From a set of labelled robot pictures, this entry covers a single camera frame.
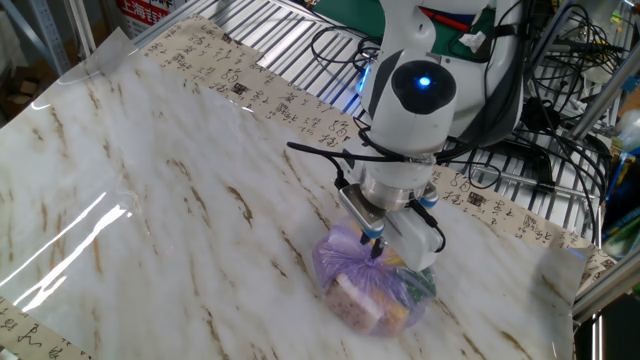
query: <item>metal grid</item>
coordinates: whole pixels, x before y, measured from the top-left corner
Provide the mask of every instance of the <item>metal grid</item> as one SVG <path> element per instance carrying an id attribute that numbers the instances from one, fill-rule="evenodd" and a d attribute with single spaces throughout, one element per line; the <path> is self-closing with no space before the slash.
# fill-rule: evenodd
<path id="1" fill-rule="evenodd" d="M 280 0 L 201 0 L 190 2 L 174 12 L 162 22 L 141 34 L 134 41 L 142 47 L 159 36 L 174 23 L 192 13 L 209 18 L 221 26 L 233 38 L 264 53 L 261 65 L 282 76 L 288 81 L 305 89 L 318 98 L 332 104 L 338 109 L 353 116 L 363 112 L 355 92 L 360 74 L 350 64 L 327 64 L 314 60 L 310 50 L 313 35 L 329 26 L 304 9 Z M 630 36 L 623 39 L 630 45 Z M 347 32 L 334 32 L 321 37 L 315 44 L 317 51 L 330 59 L 344 60 L 357 47 L 357 38 Z M 532 138 L 543 147 L 549 147 L 550 139 L 545 136 Z M 466 160 L 470 156 L 474 161 L 490 163 L 503 172 L 527 176 L 522 160 L 493 154 L 487 151 L 474 151 L 461 157 Z M 576 174 L 571 165 L 555 158 L 553 176 L 557 185 L 581 190 Z M 584 160 L 579 166 L 588 167 Z M 451 168 L 464 171 L 463 165 L 451 164 Z M 488 184 L 495 179 L 492 175 L 474 172 L 473 179 Z M 590 180 L 586 179 L 591 193 L 597 192 Z M 544 194 L 516 181 L 500 179 L 493 187 L 497 193 L 511 199 L 520 206 L 563 226 L 577 234 L 590 238 L 593 228 L 589 216 L 585 212 L 584 197 L 565 196 L 562 194 Z M 600 222 L 599 211 L 597 222 Z"/>
<path id="2" fill-rule="evenodd" d="M 624 21 L 622 21 L 620 25 L 622 28 L 622 31 L 615 32 L 613 38 L 607 39 L 610 44 L 615 46 L 621 46 L 625 49 L 631 48 L 631 41 L 633 40 L 633 32 L 638 25 L 638 16 L 633 14 L 631 12 L 631 9 L 632 9 L 631 6 L 626 4 L 624 1 L 620 3 L 620 6 L 618 7 L 617 11 L 621 15 L 622 19 L 624 19 Z M 575 25 L 575 22 L 572 22 L 572 21 L 567 22 L 567 26 L 572 26 L 572 25 Z M 548 55 L 553 55 L 559 58 L 563 58 L 563 54 L 559 52 L 549 52 Z M 560 67 L 560 66 L 557 66 L 557 64 L 555 63 L 545 61 L 540 65 L 540 67 L 536 69 L 536 77 L 548 78 L 548 77 L 564 76 L 570 72 L 571 70 L 569 70 L 567 67 Z M 575 79 L 575 77 L 563 77 L 562 79 L 554 79 L 554 80 L 542 81 L 542 82 L 548 88 L 557 90 L 561 88 L 560 82 L 562 80 L 568 83 L 571 83 L 574 80 L 583 82 L 581 79 Z M 579 100 L 581 98 L 596 95 L 602 90 L 602 87 L 603 87 L 603 84 L 595 84 L 588 80 L 584 81 L 583 84 L 584 84 L 583 91 L 579 94 L 572 95 L 570 99 Z M 554 102 L 556 102 L 557 100 L 556 110 L 560 110 L 561 104 L 565 102 L 565 99 L 566 99 L 565 95 L 558 95 L 556 97 L 554 96 L 553 91 L 548 89 L 547 90 L 541 89 L 541 92 L 542 92 L 541 93 L 542 97 L 547 98 Z M 620 108 L 620 98 L 617 98 L 613 103 L 613 105 L 611 106 L 611 109 L 609 109 L 608 113 L 605 114 L 606 117 L 603 118 L 603 120 L 597 124 L 596 129 L 605 130 L 607 128 L 607 125 L 615 126 L 616 115 L 618 113 L 619 108 Z M 571 101 L 567 103 L 567 106 L 562 111 L 562 114 L 567 117 L 577 116 L 577 115 L 580 115 L 581 113 L 582 111 L 577 107 L 575 107 Z"/>

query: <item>purple plastic bag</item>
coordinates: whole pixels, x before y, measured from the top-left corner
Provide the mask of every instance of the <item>purple plastic bag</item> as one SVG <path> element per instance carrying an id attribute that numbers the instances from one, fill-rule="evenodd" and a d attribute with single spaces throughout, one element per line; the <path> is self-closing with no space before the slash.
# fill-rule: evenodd
<path id="1" fill-rule="evenodd" d="M 389 248 L 371 259 L 372 244 L 360 244 L 361 234 L 347 218 L 316 245 L 313 262 L 324 301 L 358 333 L 396 336 L 418 322 L 435 298 L 433 274 L 409 270 Z"/>

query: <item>marble pattern surface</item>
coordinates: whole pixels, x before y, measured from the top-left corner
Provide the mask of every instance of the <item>marble pattern surface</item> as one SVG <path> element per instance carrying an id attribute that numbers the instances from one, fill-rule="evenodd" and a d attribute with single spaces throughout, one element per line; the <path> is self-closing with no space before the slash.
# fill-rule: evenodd
<path id="1" fill-rule="evenodd" d="M 0 131 L 0 295 L 98 359 L 569 359 L 584 269 L 440 203 L 438 297 L 399 338 L 322 302 L 326 160 L 117 32 Z"/>

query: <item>blue object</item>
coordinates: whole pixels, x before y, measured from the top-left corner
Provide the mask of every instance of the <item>blue object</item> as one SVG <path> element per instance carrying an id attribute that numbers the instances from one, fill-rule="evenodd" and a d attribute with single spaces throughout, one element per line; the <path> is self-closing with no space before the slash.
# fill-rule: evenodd
<path id="1" fill-rule="evenodd" d="M 426 209 L 431 209 L 432 207 L 436 206 L 436 203 L 438 201 L 429 201 L 426 198 L 420 198 L 420 205 L 424 206 Z"/>
<path id="2" fill-rule="evenodd" d="M 382 236 L 384 229 L 382 231 L 368 231 L 366 229 L 362 229 L 362 232 L 369 237 L 369 239 L 377 239 Z"/>
<path id="3" fill-rule="evenodd" d="M 426 76 L 423 76 L 420 79 L 418 79 L 418 84 L 420 85 L 421 88 L 426 88 L 431 84 L 431 79 Z"/>
<path id="4" fill-rule="evenodd" d="M 371 65 L 368 65 L 367 68 L 364 70 L 364 76 L 362 76 L 362 80 L 358 83 L 358 92 L 361 93 L 362 89 L 364 89 L 364 83 L 367 81 L 370 71 L 371 71 Z"/>
<path id="5" fill-rule="evenodd" d="M 640 83 L 640 76 L 630 76 L 624 81 L 621 88 L 624 91 L 633 92 Z"/>

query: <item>black cable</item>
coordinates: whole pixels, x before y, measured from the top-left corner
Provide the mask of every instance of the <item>black cable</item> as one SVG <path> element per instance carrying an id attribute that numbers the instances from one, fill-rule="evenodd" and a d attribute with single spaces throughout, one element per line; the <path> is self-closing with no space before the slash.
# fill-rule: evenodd
<path id="1" fill-rule="evenodd" d="M 316 14 L 316 16 L 318 16 L 320 19 L 324 20 L 325 22 L 330 23 L 326 19 L 321 17 L 319 14 Z M 320 40 L 320 38 L 324 34 L 330 31 L 336 31 L 336 30 L 348 31 L 360 37 L 360 40 L 358 41 L 357 50 L 349 57 L 348 60 L 335 60 L 335 59 L 326 58 L 320 55 L 315 48 L 316 42 L 318 42 L 318 40 Z M 366 63 L 366 62 L 371 62 L 375 60 L 375 58 L 377 57 L 377 54 L 370 53 L 370 52 L 375 52 L 379 50 L 379 46 L 382 44 L 382 38 L 363 35 L 360 33 L 356 33 L 355 31 L 357 30 L 349 26 L 332 25 L 316 32 L 311 38 L 311 43 L 309 45 L 309 47 L 311 48 L 311 53 L 314 56 L 314 59 L 322 60 L 332 64 L 352 64 L 359 72 L 364 72 L 364 67 L 361 66 L 360 63 Z M 367 43 L 372 43 L 374 45 L 377 45 L 378 47 L 365 46 Z"/>
<path id="2" fill-rule="evenodd" d="M 535 79 L 535 74 L 532 74 L 532 79 L 534 80 L 533 82 L 533 88 L 535 90 L 536 96 L 541 99 L 542 97 L 540 96 L 540 89 L 537 86 L 536 83 L 536 79 Z M 549 128 L 553 128 L 553 124 L 551 123 L 551 119 L 549 119 L 549 115 L 547 114 L 547 109 L 546 108 L 542 108 L 542 115 L 543 118 L 547 121 Z M 556 134 L 554 131 L 551 132 L 551 134 L 553 135 L 554 139 L 556 140 L 556 142 L 558 143 L 558 145 L 560 146 L 560 149 L 565 153 L 565 155 L 567 156 L 567 160 L 569 162 L 569 164 L 571 164 L 571 166 L 573 166 L 573 168 L 576 171 L 576 177 L 578 178 L 578 181 L 580 182 L 580 185 L 582 186 L 582 191 L 585 194 L 585 199 L 587 202 L 587 206 L 589 207 L 589 215 L 591 217 L 591 224 L 593 225 L 593 231 L 592 231 L 592 239 L 591 242 L 595 244 L 596 241 L 596 231 L 599 231 L 599 229 L 596 228 L 596 216 L 595 216 L 595 211 L 593 210 L 593 205 L 591 205 L 591 198 L 590 198 L 590 194 L 589 194 L 589 189 L 587 189 L 587 185 L 586 182 L 584 181 L 584 177 L 582 176 L 582 174 L 580 173 L 580 171 L 578 169 L 580 169 L 578 167 L 578 165 L 573 161 L 573 159 L 571 159 L 571 154 L 569 153 L 569 151 L 564 147 L 564 144 L 562 142 L 562 140 L 560 140 L 560 137 L 558 136 L 558 134 Z"/>
<path id="3" fill-rule="evenodd" d="M 471 166 L 469 166 L 469 176 L 467 176 L 467 178 L 469 178 L 469 184 L 471 185 L 471 187 L 476 188 L 478 190 L 485 190 L 488 189 L 492 186 L 494 186 L 495 184 L 498 183 L 498 181 L 500 180 L 500 177 L 502 177 L 502 170 L 500 170 L 499 167 L 495 166 L 495 165 L 491 165 L 491 164 L 485 164 L 485 163 L 481 163 L 481 162 L 477 162 L 477 161 L 457 161 L 457 160 L 450 160 L 448 161 L 451 164 L 464 164 L 464 165 L 482 165 L 484 167 L 490 167 L 493 168 L 497 173 L 498 173 L 498 177 L 489 185 L 487 186 L 478 186 L 475 185 L 473 183 L 473 181 L 471 180 Z"/>
<path id="4" fill-rule="evenodd" d="M 505 11 L 505 13 L 502 15 L 502 17 L 500 18 L 500 20 L 498 21 L 498 25 L 497 26 L 501 26 L 502 22 L 504 21 L 504 19 L 507 17 L 507 15 L 509 13 L 511 13 L 511 11 L 513 11 L 518 5 L 520 5 L 523 2 L 523 0 L 518 0 L 515 4 L 513 4 L 507 11 Z M 520 25 L 524 24 L 526 21 L 526 14 L 528 11 L 524 10 L 522 11 L 521 14 L 521 20 L 520 20 Z M 493 45 L 491 46 L 491 52 L 489 54 L 489 58 L 491 58 L 493 56 L 493 53 L 495 51 L 495 47 L 496 47 L 496 43 L 497 43 L 497 38 L 494 39 L 493 41 Z M 518 46 L 516 47 L 516 56 L 518 56 L 519 54 L 523 54 L 524 53 L 524 47 L 525 47 L 525 39 L 524 37 L 520 37 L 519 41 L 518 41 Z M 512 104 L 512 102 L 515 100 L 517 101 L 517 96 L 519 94 L 519 91 L 517 91 L 517 89 L 515 89 L 516 86 L 522 86 L 522 76 L 519 76 L 519 74 L 521 75 L 521 68 L 524 64 L 524 61 L 519 62 L 518 60 L 516 61 L 516 66 L 518 66 L 518 69 L 516 70 L 516 75 L 514 76 L 514 79 L 511 83 L 511 89 L 509 92 L 509 96 L 507 98 L 507 100 L 503 103 L 503 106 L 500 108 L 500 111 L 498 112 L 498 115 L 495 117 L 494 121 L 491 123 L 491 125 L 488 126 L 488 128 L 492 128 L 496 123 L 498 123 L 500 121 L 500 119 L 502 119 L 505 115 L 506 112 L 509 109 L 510 104 Z M 487 64 L 487 66 L 485 67 L 484 70 L 484 97 L 485 97 L 485 105 L 483 106 L 481 111 L 484 111 L 486 114 L 486 109 L 487 109 L 487 103 L 488 103 L 488 89 L 487 89 L 487 74 L 489 72 L 489 68 L 490 68 L 490 62 Z M 460 147 L 451 149 L 451 150 L 443 150 L 440 151 L 438 153 L 436 153 L 436 158 L 438 159 L 438 163 L 441 164 L 443 162 L 446 162 L 448 160 L 452 160 L 460 155 L 463 155 L 473 149 L 475 149 L 476 147 L 478 147 L 479 144 L 482 143 L 482 141 L 486 138 L 486 136 L 488 136 L 489 132 L 484 132 L 483 134 L 479 135 L 476 139 L 463 144 Z"/>
<path id="5" fill-rule="evenodd" d="M 435 226 L 434 229 L 438 232 L 438 234 L 440 234 L 440 236 L 442 237 L 442 245 L 440 245 L 440 247 L 438 248 L 438 250 L 434 251 L 436 254 L 439 252 L 442 252 L 442 250 L 444 250 L 444 248 L 447 246 L 447 237 L 444 236 L 444 232 L 442 232 L 442 230 L 440 229 L 439 226 Z"/>
<path id="6" fill-rule="evenodd" d="M 334 152 L 334 151 L 320 150 L 320 149 L 313 148 L 311 146 L 302 145 L 302 144 L 294 143 L 291 141 L 287 142 L 287 146 L 294 150 L 306 152 L 309 154 L 324 156 L 325 158 L 333 157 L 333 158 L 339 158 L 339 159 L 351 159 L 351 160 L 370 161 L 370 162 L 398 162 L 397 159 L 391 159 L 384 156 L 366 156 L 366 155 L 347 154 L 347 153 L 340 153 L 340 152 Z"/>
<path id="7" fill-rule="evenodd" d="M 563 160 L 563 161 L 565 161 L 565 162 L 569 162 L 569 159 L 567 159 L 567 157 L 566 157 L 566 156 L 564 156 L 564 155 L 562 155 L 562 154 L 559 154 L 559 153 L 557 153 L 557 152 L 555 152 L 555 151 L 552 151 L 552 150 L 549 150 L 549 149 L 547 149 L 547 148 L 544 148 L 544 147 L 542 147 L 542 146 L 538 145 L 537 143 L 535 143 L 534 141 L 529 140 L 529 139 L 527 139 L 527 138 L 525 138 L 525 137 L 522 137 L 522 136 L 520 136 L 520 135 L 518 135 L 518 134 L 512 134 L 512 135 L 513 135 L 517 140 L 523 141 L 523 142 L 525 142 L 526 144 L 528 144 L 528 145 L 530 145 L 530 146 L 532 146 L 532 147 L 534 147 L 534 148 L 537 148 L 537 149 L 539 149 L 539 150 L 541 150 L 541 151 L 544 151 L 545 153 L 547 153 L 547 154 L 549 154 L 549 155 L 556 156 L 556 157 L 558 157 L 559 159 L 561 159 L 561 160 Z M 589 179 L 591 179 L 591 181 L 592 181 L 594 184 L 596 184 L 596 186 L 598 187 L 598 192 L 600 193 L 600 199 L 601 199 L 601 202 L 602 202 L 602 200 L 604 200 L 604 196 L 606 195 L 606 189 L 604 188 L 604 186 L 603 186 L 600 182 L 598 182 L 598 180 L 596 179 L 596 177 L 595 177 L 593 174 L 590 174 L 587 170 L 585 170 L 585 169 L 583 169 L 583 168 L 580 168 L 580 167 L 579 167 L 578 169 L 579 169 L 579 171 L 580 171 L 580 172 L 582 172 L 585 176 L 587 176 Z"/>

